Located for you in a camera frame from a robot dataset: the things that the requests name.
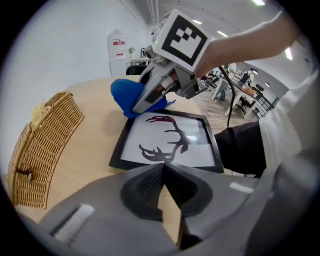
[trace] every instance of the blue cloth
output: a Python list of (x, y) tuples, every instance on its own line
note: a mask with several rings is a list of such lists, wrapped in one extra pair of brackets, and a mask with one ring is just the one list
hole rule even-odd
[[(123, 114), (128, 118), (135, 118), (140, 114), (133, 113), (131, 110), (136, 99), (145, 88), (145, 85), (140, 82), (135, 82), (128, 79), (117, 79), (111, 84), (111, 94), (116, 103), (123, 110)], [(156, 110), (162, 110), (166, 106), (174, 103), (168, 102), (164, 96), (156, 104), (152, 105), (146, 112), (152, 112)]]

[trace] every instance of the white paper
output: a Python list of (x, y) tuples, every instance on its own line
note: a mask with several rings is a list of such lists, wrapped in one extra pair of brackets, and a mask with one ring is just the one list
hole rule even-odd
[[(178, 132), (167, 130), (175, 130), (174, 124), (167, 121), (146, 122), (155, 116), (169, 116), (175, 120), (178, 129), (183, 131), (184, 144), (171, 144), (169, 142), (178, 142), (182, 137)], [(174, 156), (172, 163), (177, 163), (189, 167), (208, 167), (215, 166), (215, 160), (211, 145), (209, 144), (206, 130), (202, 127), (202, 122), (198, 122), (195, 118), (181, 117), (175, 115), (166, 115), (158, 113), (144, 113), (137, 117), (131, 127), (121, 159), (131, 162), (143, 164), (163, 163), (164, 160), (149, 160), (143, 156), (141, 145), (145, 150), (155, 150), (156, 153), (147, 156), (159, 157), (158, 149), (162, 153), (169, 153), (168, 158)]]

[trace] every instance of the floor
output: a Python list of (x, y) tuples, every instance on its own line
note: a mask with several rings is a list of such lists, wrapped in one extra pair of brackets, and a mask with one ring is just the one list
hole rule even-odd
[[(211, 95), (213, 94), (214, 90), (204, 91), (204, 92), (200, 93), (198, 96), (195, 96), (193, 98), (194, 102), (198, 106), (202, 115), (207, 117), (213, 134), (220, 133), (225, 128), (227, 128), (228, 117), (224, 116), (224, 113), (229, 108), (231, 98), (232, 98), (232, 93), (229, 92), (229, 90), (227, 90), (227, 91), (228, 92), (226, 93), (225, 101), (221, 101), (221, 100), (212, 101), (210, 98), (211, 98)], [(259, 120), (255, 116), (255, 114), (252, 112), (246, 118), (243, 118), (243, 116), (244, 116), (244, 113), (240, 110), (240, 108), (235, 106), (232, 110), (229, 126), (234, 127), (234, 126), (239, 126), (239, 125), (243, 125), (243, 124), (246, 124), (249, 122), (255, 122), (255, 121)], [(224, 173), (227, 175), (243, 176), (240, 173), (230, 171), (228, 169), (224, 169)]]

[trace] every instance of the deer antler drawing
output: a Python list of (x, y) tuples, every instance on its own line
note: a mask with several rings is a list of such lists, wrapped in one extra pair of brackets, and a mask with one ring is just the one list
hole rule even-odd
[(176, 121), (170, 117), (170, 116), (161, 116), (161, 115), (156, 115), (152, 118), (149, 118), (146, 120), (146, 122), (153, 123), (153, 122), (170, 122), (174, 126), (174, 130), (165, 130), (165, 133), (168, 132), (176, 132), (180, 135), (180, 140), (176, 142), (168, 142), (168, 144), (174, 144), (173, 151), (170, 153), (163, 153), (160, 148), (156, 147), (157, 151), (153, 150), (148, 150), (145, 149), (139, 145), (139, 148), (142, 150), (142, 155), (144, 158), (150, 160), (150, 161), (164, 161), (164, 162), (172, 162), (175, 158), (176, 151), (177, 149), (182, 146), (180, 153), (184, 153), (188, 150), (188, 145), (189, 145), (189, 140), (185, 135), (185, 132), (181, 129), (178, 128)]

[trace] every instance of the ceiling light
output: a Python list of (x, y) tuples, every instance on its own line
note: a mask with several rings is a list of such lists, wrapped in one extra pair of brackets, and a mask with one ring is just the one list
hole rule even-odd
[(225, 33), (222, 33), (221, 31), (217, 31), (220, 35), (223, 35), (224, 37), (227, 37)]
[(201, 21), (199, 21), (199, 20), (196, 20), (196, 19), (192, 19), (195, 23), (197, 23), (197, 24), (202, 24), (202, 22)]
[(286, 57), (287, 57), (290, 61), (293, 60), (293, 59), (292, 59), (292, 55), (291, 55), (290, 47), (285, 50), (285, 54), (286, 54)]
[(265, 3), (262, 0), (252, 0), (252, 1), (254, 1), (257, 6), (264, 6), (265, 5)]

